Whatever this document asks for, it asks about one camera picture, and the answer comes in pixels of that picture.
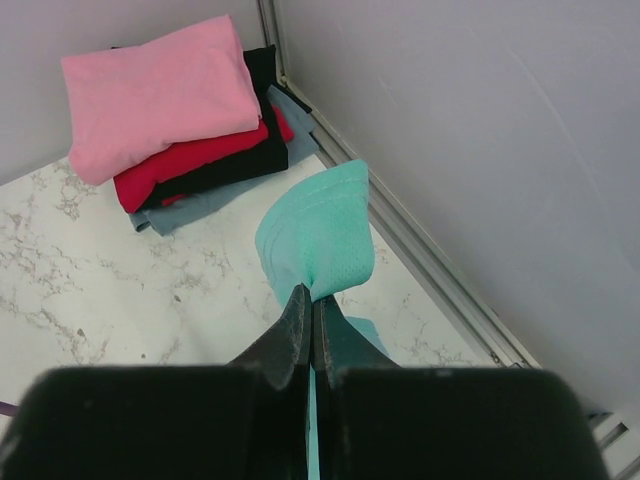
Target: purple object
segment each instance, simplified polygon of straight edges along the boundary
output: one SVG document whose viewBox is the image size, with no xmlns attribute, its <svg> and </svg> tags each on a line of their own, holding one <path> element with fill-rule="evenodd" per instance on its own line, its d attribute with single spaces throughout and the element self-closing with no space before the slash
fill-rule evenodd
<svg viewBox="0 0 640 480">
<path fill-rule="evenodd" d="M 10 403 L 0 402 L 0 415 L 5 417 L 13 417 L 18 412 L 18 407 Z"/>
</svg>

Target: folded clothes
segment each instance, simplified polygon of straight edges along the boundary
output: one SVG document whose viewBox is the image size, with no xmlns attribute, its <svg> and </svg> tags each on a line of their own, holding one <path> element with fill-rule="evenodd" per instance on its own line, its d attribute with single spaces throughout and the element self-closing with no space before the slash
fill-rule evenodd
<svg viewBox="0 0 640 480">
<path fill-rule="evenodd" d="M 157 184 L 141 209 L 157 208 L 162 205 L 163 200 L 176 195 L 192 195 L 289 168 L 287 146 L 283 137 L 286 135 L 293 138 L 293 131 L 288 125 L 282 125 L 285 134 L 283 135 L 280 132 L 278 115 L 266 96 L 259 98 L 259 101 L 262 118 L 269 130 L 266 140 L 249 150 L 234 153 L 185 175 Z"/>
<path fill-rule="evenodd" d="M 69 159 L 93 185 L 173 143 L 258 128 L 258 101 L 228 15 L 139 47 L 65 57 L 62 67 Z"/>
<path fill-rule="evenodd" d="M 295 134 L 293 132 L 293 129 L 287 123 L 287 119 L 284 117 L 284 115 L 282 114 L 282 112 L 278 107 L 272 106 L 271 108 L 273 108 L 273 112 L 276 114 L 276 120 L 278 121 L 278 131 L 280 132 L 280 135 L 282 135 L 282 140 L 285 143 L 293 141 Z M 162 205 L 166 207 L 166 206 L 172 205 L 173 203 L 180 200 L 181 198 L 186 198 L 186 197 L 187 195 L 185 194 L 178 194 L 174 197 L 165 198 L 162 200 Z"/>
<path fill-rule="evenodd" d="M 133 213 L 140 209 L 157 184 L 255 147 L 268 135 L 267 126 L 260 120 L 258 129 L 251 132 L 174 143 L 163 152 L 152 155 L 113 178 L 120 205 L 125 212 Z"/>
<path fill-rule="evenodd" d="M 295 100 L 287 95 L 276 98 L 278 95 L 271 95 L 272 90 L 270 89 L 268 92 L 269 99 L 274 105 L 280 107 L 295 134 L 293 140 L 287 144 L 289 166 L 291 167 L 318 150 L 318 145 L 309 135 L 309 132 L 315 127 L 315 122 L 305 113 L 305 110 L 298 106 Z M 160 235 L 168 235 L 179 227 L 218 211 L 237 196 L 255 188 L 268 178 L 252 178 L 191 195 L 176 201 L 169 207 L 142 210 L 130 215 L 131 223 L 138 232 L 151 227 Z"/>
<path fill-rule="evenodd" d="M 244 52 L 256 94 L 263 95 L 275 81 L 275 46 Z M 256 146 L 268 136 L 267 126 L 260 121 L 257 130 L 216 138 L 174 143 L 144 162 L 116 175 L 113 179 L 118 200 L 125 212 L 140 209 L 158 183 L 189 173 L 203 165 Z"/>
<path fill-rule="evenodd" d="M 288 87 L 284 87 L 282 85 L 280 85 L 279 83 L 274 83 L 273 86 L 275 88 L 277 88 L 278 90 L 280 90 L 282 93 L 284 93 L 286 96 L 288 96 L 289 98 L 291 98 L 291 100 L 293 100 L 294 102 L 296 102 L 296 104 L 302 109 L 304 110 L 304 113 L 311 113 L 313 110 L 311 109 L 311 107 L 309 105 L 307 105 L 306 103 L 304 103 L 302 100 L 300 100 L 295 93 L 293 93 L 291 91 L 290 88 Z"/>
</svg>

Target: teal cloth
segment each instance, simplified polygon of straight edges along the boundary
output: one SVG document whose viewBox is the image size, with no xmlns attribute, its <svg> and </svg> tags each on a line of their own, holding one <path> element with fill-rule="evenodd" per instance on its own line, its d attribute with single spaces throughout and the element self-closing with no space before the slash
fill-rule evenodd
<svg viewBox="0 0 640 480">
<path fill-rule="evenodd" d="M 300 182 L 267 212 L 256 249 L 281 305 L 300 283 L 315 301 L 371 277 L 368 178 L 367 164 L 353 160 Z"/>
</svg>

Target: white wall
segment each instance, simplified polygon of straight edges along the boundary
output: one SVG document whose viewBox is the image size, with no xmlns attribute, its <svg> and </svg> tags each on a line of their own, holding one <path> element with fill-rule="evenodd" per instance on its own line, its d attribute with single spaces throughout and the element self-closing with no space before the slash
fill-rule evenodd
<svg viewBox="0 0 640 480">
<path fill-rule="evenodd" d="M 264 45 L 255 0 L 2 0 L 0 184 L 68 152 L 60 57 L 142 43 L 225 13 L 245 48 Z"/>
<path fill-rule="evenodd" d="M 547 367 L 640 424 L 640 2 L 280 2 L 293 82 Z"/>
</svg>

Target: white marble surface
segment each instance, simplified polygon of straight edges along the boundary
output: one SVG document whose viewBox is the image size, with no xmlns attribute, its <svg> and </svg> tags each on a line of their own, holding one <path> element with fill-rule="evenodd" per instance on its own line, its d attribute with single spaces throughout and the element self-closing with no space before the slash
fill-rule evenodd
<svg viewBox="0 0 640 480">
<path fill-rule="evenodd" d="M 83 184 L 63 159 L 0 187 L 0 400 L 40 372 L 78 364 L 224 363 L 280 315 L 254 234 L 309 157 L 218 213 L 160 237 L 135 233 L 111 183 Z M 376 267 L 340 294 L 406 365 L 480 360 L 374 231 Z M 0 432 L 5 420 L 0 420 Z"/>
</svg>

